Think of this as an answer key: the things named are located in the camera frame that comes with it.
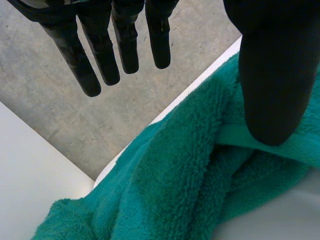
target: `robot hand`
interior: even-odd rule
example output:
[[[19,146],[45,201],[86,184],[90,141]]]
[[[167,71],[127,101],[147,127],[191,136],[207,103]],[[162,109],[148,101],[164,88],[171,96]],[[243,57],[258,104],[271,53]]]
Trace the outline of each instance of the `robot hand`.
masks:
[[[67,5],[64,0],[9,1],[28,19],[40,23],[89,97],[99,95],[101,85],[78,38],[76,15],[105,84],[120,81],[108,33],[110,17],[123,70],[133,74],[139,69],[135,21],[144,4],[154,63],[159,69],[170,65],[168,18],[179,0],[88,0]]]

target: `towel fold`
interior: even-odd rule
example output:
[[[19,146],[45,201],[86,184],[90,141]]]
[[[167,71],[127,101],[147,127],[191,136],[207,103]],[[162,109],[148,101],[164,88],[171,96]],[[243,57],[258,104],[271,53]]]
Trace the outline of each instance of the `towel fold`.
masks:
[[[320,167],[320,73],[294,135],[270,147],[249,133],[231,57],[148,126],[86,197],[55,202],[33,240],[209,240]]]

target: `concrete floor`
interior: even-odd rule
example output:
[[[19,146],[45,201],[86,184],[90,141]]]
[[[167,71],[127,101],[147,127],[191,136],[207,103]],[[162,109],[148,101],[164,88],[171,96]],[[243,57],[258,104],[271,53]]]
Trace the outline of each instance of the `concrete floor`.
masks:
[[[1,1],[0,101],[95,180],[240,36],[225,13],[222,0],[181,0],[170,25],[169,68],[155,67],[146,18],[141,13],[136,22],[139,72],[123,72],[114,44],[121,81],[112,87],[102,84],[101,95],[89,98],[43,29],[7,1]],[[112,24],[109,33],[115,43]],[[79,37],[101,80],[82,30]]]

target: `green towel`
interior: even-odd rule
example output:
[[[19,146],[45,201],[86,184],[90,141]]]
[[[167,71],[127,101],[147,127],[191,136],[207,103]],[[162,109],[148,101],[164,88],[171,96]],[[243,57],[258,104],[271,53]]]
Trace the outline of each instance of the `green towel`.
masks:
[[[148,126],[86,197],[53,204],[33,240],[209,240],[320,167],[320,73],[283,145],[255,141],[233,56],[162,121]]]

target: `white surface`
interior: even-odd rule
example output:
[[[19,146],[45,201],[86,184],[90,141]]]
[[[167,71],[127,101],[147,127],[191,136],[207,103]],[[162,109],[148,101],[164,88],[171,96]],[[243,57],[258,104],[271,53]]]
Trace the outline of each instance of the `white surface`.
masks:
[[[152,123],[162,120],[207,77],[240,50],[241,38],[228,48]],[[115,166],[122,150],[101,172],[98,185]],[[296,187],[269,203],[220,225],[212,240],[319,240],[320,170],[313,169]]]
[[[240,37],[235,41],[220,57],[217,58],[196,80],[194,80],[169,106],[166,107],[150,124],[161,121],[172,109],[174,109],[179,103],[181,103],[193,90],[195,90],[204,80],[206,80],[215,70],[217,70],[223,63],[225,63],[230,57],[235,55],[240,50],[241,44]],[[116,161],[124,152],[125,147],[99,174],[94,187],[96,187],[116,165]]]
[[[31,239],[52,203],[94,182],[0,103],[0,240]]]

